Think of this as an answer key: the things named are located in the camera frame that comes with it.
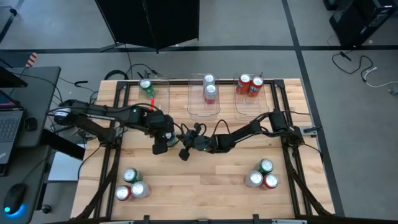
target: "green soda can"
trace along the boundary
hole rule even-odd
[[[133,184],[137,181],[142,181],[144,176],[138,172],[138,170],[134,168],[128,168],[126,171],[124,171],[123,179],[127,183]]]
[[[255,170],[259,171],[262,175],[266,175],[274,170],[274,164],[269,159],[261,159]]]
[[[155,89],[152,82],[148,79],[143,79],[139,82],[139,86],[145,92],[147,98],[156,97]]]

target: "can lid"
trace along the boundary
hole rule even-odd
[[[260,78],[260,77],[254,77],[254,78],[253,78],[253,83],[254,83],[255,85],[262,85],[262,78]]]
[[[141,86],[142,88],[148,88],[150,86],[150,81],[149,80],[141,80],[141,82],[139,83],[139,86]]]
[[[266,183],[270,187],[278,186],[278,178],[274,174],[266,175]]]
[[[205,76],[205,81],[206,82],[213,82],[214,81],[214,76],[212,74],[208,74]]]
[[[246,74],[241,75],[241,81],[244,83],[250,82],[250,75],[246,75]]]
[[[120,186],[116,189],[116,198],[126,199],[129,196],[129,189],[126,186]]]
[[[258,171],[253,172],[250,175],[250,180],[251,180],[251,182],[253,182],[255,184],[260,184],[262,182],[262,174]]]
[[[265,171],[272,171],[272,169],[274,168],[274,165],[272,164],[272,162],[269,159],[263,159],[261,162],[261,167]]]
[[[215,93],[216,92],[216,86],[214,86],[214,85],[206,86],[206,92],[207,93]]]
[[[124,180],[130,181],[136,177],[136,171],[134,169],[128,169],[124,171]]]
[[[132,185],[131,192],[134,195],[140,195],[144,193],[144,183],[140,183],[139,181]]]

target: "floor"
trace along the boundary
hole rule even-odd
[[[89,51],[113,44],[95,0],[0,0],[0,5],[21,2],[19,16],[0,43],[4,60],[48,49],[40,51],[35,67],[59,66],[62,78],[88,80],[87,86],[93,89],[98,89],[109,71],[128,69],[127,53]],[[264,72],[266,78],[301,78],[308,99],[315,97],[317,108],[312,104],[311,110],[317,109],[322,121],[345,215],[398,220],[398,99],[388,92],[394,85],[370,88],[359,73],[348,75],[334,66],[331,57],[339,51],[328,49],[338,45],[328,23],[331,15],[322,0],[201,0],[200,41],[179,46],[213,47],[159,54],[131,52],[130,57],[132,63],[145,63],[168,78],[187,78],[194,72],[221,78],[243,72]],[[292,26],[297,41],[291,36]],[[396,14],[366,42],[370,50],[350,53],[353,62],[340,57],[336,62],[354,70],[360,56],[366,55],[378,67],[369,75],[371,84],[398,80],[398,50],[382,50],[398,49],[397,35]],[[25,62],[16,64],[24,66]],[[88,100],[90,94],[62,81],[58,87],[63,98]],[[37,212],[32,223],[68,219],[75,187],[73,182],[49,185],[45,203],[54,205],[53,214]],[[69,197],[57,203],[54,199],[59,194]]]

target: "computer mouse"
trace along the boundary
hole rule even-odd
[[[24,196],[26,193],[27,185],[24,183],[19,183],[13,185],[7,192],[4,198],[4,211],[6,214],[14,214],[21,207],[24,201]]]

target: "laptop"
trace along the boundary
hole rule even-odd
[[[0,164],[8,163],[23,117],[23,107],[0,90]]]

